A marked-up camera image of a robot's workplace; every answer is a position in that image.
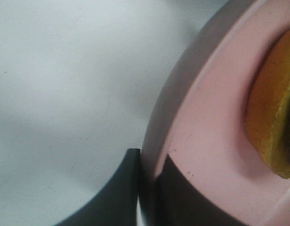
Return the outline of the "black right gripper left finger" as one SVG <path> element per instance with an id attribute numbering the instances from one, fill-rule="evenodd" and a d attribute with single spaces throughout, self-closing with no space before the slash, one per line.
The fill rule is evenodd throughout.
<path id="1" fill-rule="evenodd" d="M 128 149 L 106 185 L 58 226 L 136 226 L 140 150 Z"/>

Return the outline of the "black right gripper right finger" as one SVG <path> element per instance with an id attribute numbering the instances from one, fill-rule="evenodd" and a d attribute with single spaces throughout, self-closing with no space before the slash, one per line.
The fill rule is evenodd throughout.
<path id="1" fill-rule="evenodd" d="M 169 156 L 154 183 L 143 186 L 141 206 L 147 226 L 232 225 L 232 217 L 199 193 Z"/>

